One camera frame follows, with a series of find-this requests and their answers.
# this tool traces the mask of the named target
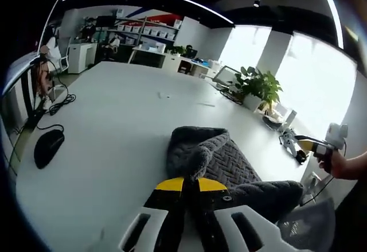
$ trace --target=bright window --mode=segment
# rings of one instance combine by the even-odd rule
[[[294,33],[276,74],[284,105],[317,138],[324,138],[331,122],[341,123],[356,81],[355,62],[332,46]]]
[[[235,70],[255,67],[263,53],[271,28],[237,25],[229,35],[219,61]]]

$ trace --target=computer mouse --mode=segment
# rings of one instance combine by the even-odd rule
[[[38,169],[46,167],[65,140],[61,130],[51,130],[38,139],[34,148],[34,162]]]

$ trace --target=green plant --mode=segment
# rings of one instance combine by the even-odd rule
[[[171,47],[171,54],[185,54],[186,53],[186,48],[184,48],[183,46],[173,46]]]
[[[243,99],[251,94],[259,97],[268,105],[272,102],[279,101],[278,91],[283,91],[279,82],[275,79],[270,71],[261,73],[254,67],[245,69],[241,67],[241,73],[236,73],[236,83],[229,81],[231,85],[225,87],[222,91],[230,93],[236,99],[243,101]]]

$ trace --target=potted plant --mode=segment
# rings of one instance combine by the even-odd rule
[[[186,53],[186,48],[184,48],[183,46],[173,46],[171,47],[171,54],[172,55],[176,55],[178,57],[180,57],[180,55],[185,54]]]
[[[230,93],[248,109],[255,111],[262,102],[271,108],[272,102],[279,100],[278,91],[282,88],[269,71],[261,73],[254,67],[241,67],[241,73],[235,74],[235,77],[235,83],[229,81],[231,85],[222,91]]]

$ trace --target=white pot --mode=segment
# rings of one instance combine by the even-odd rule
[[[262,100],[259,97],[253,96],[250,94],[250,95],[247,95],[245,99],[243,100],[243,105],[246,108],[248,108],[249,110],[255,111],[257,110],[261,102]]]

